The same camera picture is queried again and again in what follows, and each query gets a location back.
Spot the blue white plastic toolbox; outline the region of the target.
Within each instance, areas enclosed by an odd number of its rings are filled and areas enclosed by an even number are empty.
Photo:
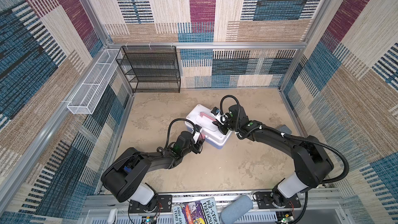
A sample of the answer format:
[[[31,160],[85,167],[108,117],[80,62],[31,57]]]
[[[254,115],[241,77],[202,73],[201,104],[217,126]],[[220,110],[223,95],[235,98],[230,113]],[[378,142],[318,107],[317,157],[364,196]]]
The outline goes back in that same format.
[[[187,115],[186,119],[201,127],[200,133],[205,138],[205,141],[217,149],[222,149],[232,134],[231,130],[223,134],[218,129],[218,126],[213,124],[216,118],[211,113],[211,110],[201,104],[198,104]]]

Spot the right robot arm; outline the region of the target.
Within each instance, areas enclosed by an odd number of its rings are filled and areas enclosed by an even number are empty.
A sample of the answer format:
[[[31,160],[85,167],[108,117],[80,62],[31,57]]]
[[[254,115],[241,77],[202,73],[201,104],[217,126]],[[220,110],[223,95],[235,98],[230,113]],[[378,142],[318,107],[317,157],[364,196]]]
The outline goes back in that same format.
[[[212,122],[226,134],[234,131],[240,140],[249,139],[266,144],[289,155],[294,163],[295,171],[288,178],[284,178],[270,194],[272,204],[276,208],[285,207],[289,199],[298,193],[307,192],[320,184],[329,184],[344,179],[349,173],[349,162],[337,149],[321,143],[314,136],[306,138],[284,133],[258,121],[250,121],[239,128],[234,128],[229,122]],[[339,176],[327,179],[326,176],[334,169],[334,164],[326,153],[329,150],[336,154],[343,162],[344,168]]]

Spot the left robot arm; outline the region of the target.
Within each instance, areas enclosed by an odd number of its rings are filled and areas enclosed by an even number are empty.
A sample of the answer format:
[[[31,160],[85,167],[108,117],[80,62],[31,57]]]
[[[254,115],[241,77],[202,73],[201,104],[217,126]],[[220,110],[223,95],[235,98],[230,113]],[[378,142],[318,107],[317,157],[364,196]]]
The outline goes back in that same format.
[[[201,153],[204,142],[201,133],[183,131],[176,142],[166,148],[159,147],[156,152],[129,148],[103,172],[101,182],[118,202],[133,201],[152,209],[156,192],[142,183],[145,175],[155,170],[177,167],[187,154]]]

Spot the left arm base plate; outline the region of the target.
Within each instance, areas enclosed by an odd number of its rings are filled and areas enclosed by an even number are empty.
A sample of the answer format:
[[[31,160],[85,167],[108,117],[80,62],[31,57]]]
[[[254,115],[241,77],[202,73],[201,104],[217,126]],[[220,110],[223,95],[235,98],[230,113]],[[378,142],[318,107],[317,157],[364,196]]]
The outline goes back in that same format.
[[[168,213],[172,209],[172,195],[158,195],[155,194],[154,197],[147,203],[141,204],[138,201],[130,201],[128,213],[129,214],[155,214],[155,213]]]

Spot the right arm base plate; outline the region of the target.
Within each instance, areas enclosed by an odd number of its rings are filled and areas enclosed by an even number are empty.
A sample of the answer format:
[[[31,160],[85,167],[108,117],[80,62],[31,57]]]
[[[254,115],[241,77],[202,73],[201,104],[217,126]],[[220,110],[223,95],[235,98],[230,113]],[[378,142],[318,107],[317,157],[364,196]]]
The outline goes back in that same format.
[[[302,206],[297,194],[286,198],[272,191],[257,191],[254,193],[254,200],[259,209],[300,208]]]

